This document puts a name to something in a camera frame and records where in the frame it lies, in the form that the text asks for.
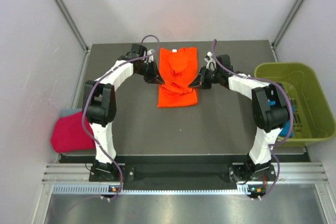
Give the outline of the orange t shirt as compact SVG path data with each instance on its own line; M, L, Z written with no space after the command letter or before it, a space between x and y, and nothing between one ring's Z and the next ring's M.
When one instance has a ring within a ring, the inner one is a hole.
M159 72L165 84L159 86L159 108L192 106L198 103L197 91L189 85L197 77L197 48L160 49Z

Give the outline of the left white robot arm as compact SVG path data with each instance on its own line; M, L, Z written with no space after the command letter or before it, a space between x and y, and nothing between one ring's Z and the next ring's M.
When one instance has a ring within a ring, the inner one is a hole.
M84 86L82 126L96 147L96 157L90 169L89 181L112 182L122 176L116 163L112 123L117 113L116 91L134 74L143 76L146 83L163 84L154 59L154 49L133 44L131 50L120 56L115 64L96 80Z

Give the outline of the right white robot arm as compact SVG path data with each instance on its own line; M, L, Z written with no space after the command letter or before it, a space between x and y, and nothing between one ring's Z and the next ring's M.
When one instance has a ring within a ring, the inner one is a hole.
M234 71L229 55L205 56L206 65L190 83L192 89L211 89L220 84L251 100L253 119L257 127L254 143L247 159L233 169L232 178L240 184L256 180L270 169L271 152L282 129L290 119L290 111L279 84L263 82Z

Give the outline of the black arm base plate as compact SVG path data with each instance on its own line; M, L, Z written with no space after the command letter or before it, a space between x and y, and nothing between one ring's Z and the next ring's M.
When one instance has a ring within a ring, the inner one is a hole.
M224 183L246 183L258 181L264 177L274 179L273 166L253 172L243 164L125 164L116 167L113 165L109 170L104 170L96 165L91 167L91 182L111 182L123 178L124 183L135 183L148 179L149 182L166 183L169 180L181 179L182 184L190 179L209 180Z

